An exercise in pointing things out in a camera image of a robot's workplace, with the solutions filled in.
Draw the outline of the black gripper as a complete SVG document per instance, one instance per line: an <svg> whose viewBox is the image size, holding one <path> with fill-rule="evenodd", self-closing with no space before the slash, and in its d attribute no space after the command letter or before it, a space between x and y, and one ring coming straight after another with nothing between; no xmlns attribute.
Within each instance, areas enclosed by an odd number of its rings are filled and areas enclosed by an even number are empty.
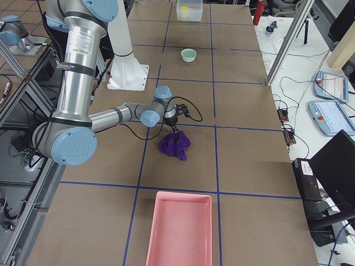
<svg viewBox="0 0 355 266"><path fill-rule="evenodd" d="M179 129L176 126L177 123L178 123L177 116L165 118L165 124L171 127L172 134L174 136L174 139L176 140L179 139Z"/></svg>

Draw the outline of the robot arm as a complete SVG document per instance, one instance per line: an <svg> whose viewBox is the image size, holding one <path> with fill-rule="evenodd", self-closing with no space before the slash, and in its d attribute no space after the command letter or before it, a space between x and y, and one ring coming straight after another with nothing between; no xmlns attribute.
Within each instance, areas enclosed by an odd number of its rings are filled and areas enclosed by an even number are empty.
<svg viewBox="0 0 355 266"><path fill-rule="evenodd" d="M46 40L46 37L35 37L29 34L15 15L1 18L1 41L9 46L14 55L34 56L40 47L47 45Z"/></svg>
<svg viewBox="0 0 355 266"><path fill-rule="evenodd" d="M155 89L149 104L125 103L89 113L100 41L109 37L113 50L109 89L145 88L149 66L138 62L122 1L49 1L45 24L68 35L64 59L60 62L63 81L55 111L38 126L33 143L39 152L66 166L87 162L97 148L96 133L137 119L147 127L158 122L177 134L178 116L171 91Z"/></svg>

